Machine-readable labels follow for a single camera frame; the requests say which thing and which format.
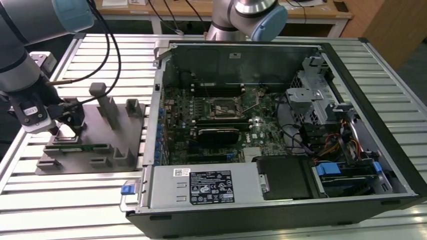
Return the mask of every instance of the motherboard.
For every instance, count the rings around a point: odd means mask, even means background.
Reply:
[[[166,165],[244,163],[288,153],[266,87],[169,87],[164,92]]]

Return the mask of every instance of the blue connector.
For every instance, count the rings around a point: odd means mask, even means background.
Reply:
[[[381,165],[377,161],[373,162],[373,168],[377,174],[382,171]]]
[[[329,175],[329,174],[341,174],[341,170],[338,165],[333,162],[320,163],[314,170],[317,171],[318,176]]]
[[[226,154],[226,161],[229,161],[230,159],[232,159],[232,157],[234,156],[234,154],[233,153],[228,153]]]
[[[121,186],[121,195],[134,195],[134,185]]]

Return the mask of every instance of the slotted metal surface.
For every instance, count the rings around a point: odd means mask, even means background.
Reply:
[[[150,103],[154,68],[153,45],[157,40],[201,40],[198,36],[117,34],[122,55],[122,73],[112,96],[116,103],[137,98]],[[369,46],[357,39],[280,37],[284,42],[329,42],[377,110],[397,142],[424,179],[427,178],[427,114],[413,93],[380,57],[368,51]],[[73,79],[88,74],[100,64],[105,54],[105,39],[88,34],[74,40],[60,62],[54,77]],[[88,99],[92,82],[110,86],[116,76],[116,51],[110,51],[108,64],[88,80],[58,88],[61,97]],[[341,86],[337,90],[345,99]],[[140,149],[144,150],[145,130],[141,132]],[[94,173],[37,176],[33,174],[49,135],[19,132],[7,156],[0,164],[0,239],[122,239],[144,240],[144,234],[126,221],[120,212],[120,186],[125,180],[137,179],[140,173]],[[136,197],[126,204],[136,204]],[[405,210],[393,210],[346,226],[325,226],[280,231],[238,233],[197,237],[210,239],[424,239],[427,238],[427,206],[420,204]]]

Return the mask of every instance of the green circuit board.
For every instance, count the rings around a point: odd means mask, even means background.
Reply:
[[[244,93],[234,97],[194,97],[189,89],[166,89],[164,107],[168,165],[214,164],[218,163],[216,157],[225,158],[226,163],[242,163],[244,148],[253,147],[258,148],[262,156],[288,153],[273,117],[276,94],[265,93],[265,89],[254,86],[245,87],[244,90]],[[224,118],[244,119],[245,124],[249,123],[249,128],[237,133],[234,144],[200,147],[193,137],[197,131],[194,123],[216,119],[220,123],[208,125],[209,128],[216,128],[216,125],[218,127],[224,125]]]

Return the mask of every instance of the white sticker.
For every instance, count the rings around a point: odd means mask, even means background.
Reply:
[[[346,16],[346,15],[336,15],[337,19],[350,19],[352,16]]]
[[[23,109],[22,112],[23,112],[25,116],[29,116],[29,115],[35,114],[38,112],[38,109],[35,106],[31,106],[31,107]]]
[[[148,14],[146,11],[130,11],[130,14]]]
[[[188,177],[190,169],[189,168],[174,168],[173,177]]]
[[[241,58],[241,53],[233,52],[229,53],[229,59],[240,59]]]

